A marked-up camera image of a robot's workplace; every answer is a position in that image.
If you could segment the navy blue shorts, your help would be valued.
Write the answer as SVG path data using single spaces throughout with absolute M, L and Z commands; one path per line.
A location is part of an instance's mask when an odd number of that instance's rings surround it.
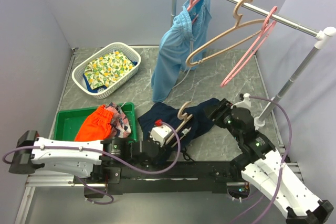
M 217 106 L 218 104 L 219 99 L 211 98 L 198 104 L 197 106 L 185 108 L 183 111 L 188 115 L 191 114 L 192 118 L 182 127 L 182 129 L 190 129 L 190 131 L 184 135 L 182 130 L 177 129 L 183 122 L 177 118 L 178 109 L 162 102 L 156 103 L 150 110 L 138 118 L 138 123 L 143 132 L 143 139 L 147 141 L 150 138 L 149 133 L 154 127 L 155 122 L 162 120 L 172 126 L 178 133 L 181 139 L 181 153 L 183 158 L 186 161 L 193 162 L 194 160 L 187 153 L 186 147 L 193 139 L 204 135 L 214 126 L 212 120 L 206 117 L 204 109 L 208 106 Z

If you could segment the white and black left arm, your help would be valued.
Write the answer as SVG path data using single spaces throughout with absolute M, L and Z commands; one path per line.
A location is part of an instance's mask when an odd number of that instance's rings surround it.
M 148 171 L 135 167 L 111 153 L 117 151 L 120 144 L 105 141 L 66 142 L 40 137 L 37 131 L 26 131 L 17 141 L 17 146 L 3 156 L 3 162 L 9 164 L 12 174 L 28 175 L 38 169 L 72 174 L 79 178 L 88 178 L 98 183 L 104 178 L 106 162 L 116 161 L 137 172 L 156 175 L 167 172 L 176 164 L 173 161 L 162 170 Z

